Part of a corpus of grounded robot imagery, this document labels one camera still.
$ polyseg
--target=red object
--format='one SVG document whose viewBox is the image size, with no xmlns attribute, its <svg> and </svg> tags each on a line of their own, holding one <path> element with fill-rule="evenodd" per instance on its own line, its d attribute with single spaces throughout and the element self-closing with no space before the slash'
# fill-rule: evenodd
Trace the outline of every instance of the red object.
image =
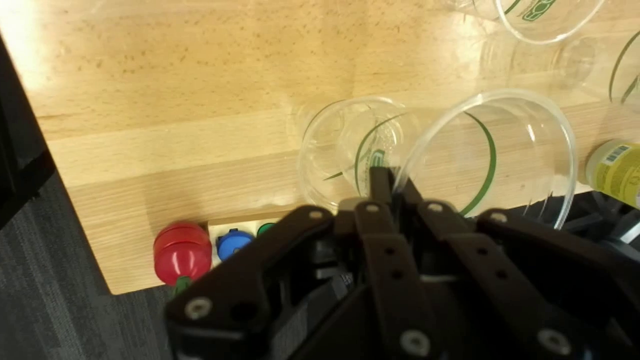
<svg viewBox="0 0 640 360">
<path fill-rule="evenodd" d="M 173 285 L 179 275 L 196 280 L 212 267 L 212 242 L 192 222 L 166 226 L 154 242 L 156 275 Z"/>
</svg>

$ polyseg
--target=blue bottle cap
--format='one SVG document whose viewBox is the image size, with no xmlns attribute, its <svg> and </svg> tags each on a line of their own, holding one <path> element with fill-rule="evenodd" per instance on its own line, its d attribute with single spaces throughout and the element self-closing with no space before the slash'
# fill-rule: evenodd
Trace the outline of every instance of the blue bottle cap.
<svg viewBox="0 0 640 360">
<path fill-rule="evenodd" d="M 247 246 L 253 239 L 252 234 L 241 232 L 241 230 L 227 230 L 227 234 L 220 235 L 216 242 L 218 248 L 218 257 L 225 261 L 229 256 L 239 252 L 243 246 Z"/>
</svg>

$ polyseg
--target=clear plastic cup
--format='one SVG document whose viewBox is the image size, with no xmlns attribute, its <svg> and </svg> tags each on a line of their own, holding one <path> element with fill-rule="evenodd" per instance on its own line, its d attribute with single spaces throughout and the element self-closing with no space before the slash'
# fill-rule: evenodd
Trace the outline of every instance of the clear plastic cup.
<svg viewBox="0 0 640 360">
<path fill-rule="evenodd" d="M 456 9 L 499 19 L 523 42 L 550 44 L 577 32 L 604 0 L 451 0 L 451 3 Z"/>
<path fill-rule="evenodd" d="M 487 36 L 480 56 L 480 88 L 531 88 L 557 101 L 600 101 L 640 108 L 640 32 L 580 36 L 535 46 Z"/>
<path fill-rule="evenodd" d="M 618 42 L 618 54 L 608 78 L 608 100 L 640 111 L 640 32 Z"/>
<path fill-rule="evenodd" d="M 327 103 L 302 136 L 303 197 L 336 209 L 346 197 L 367 195 L 369 165 L 399 165 L 418 134 L 415 116 L 389 97 Z"/>
<path fill-rule="evenodd" d="M 419 136 L 394 190 L 409 178 L 424 197 L 445 199 L 466 215 L 521 205 L 521 215 L 562 227 L 576 168 L 574 134 L 554 101 L 491 90 L 454 105 Z"/>
</svg>

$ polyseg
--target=wooden surface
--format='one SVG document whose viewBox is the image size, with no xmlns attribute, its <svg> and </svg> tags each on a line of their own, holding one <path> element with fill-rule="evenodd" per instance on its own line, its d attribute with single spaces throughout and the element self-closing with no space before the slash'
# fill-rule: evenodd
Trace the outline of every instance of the wooden surface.
<svg viewBox="0 0 640 360">
<path fill-rule="evenodd" d="M 525 56 L 556 48 L 517 48 L 445 3 L 2 0 L 0 28 L 100 269 L 123 293 L 157 283 L 150 250 L 167 222 L 302 202 L 300 134 L 332 100 L 381 93 L 436 113 L 481 88 L 525 85 L 563 105 L 580 157 L 638 134 L 598 90 L 557 90 L 554 68 Z M 638 28 L 638 0 L 610 0 L 582 33 L 605 46 Z M 521 63 L 505 62 L 513 48 Z"/>
</svg>

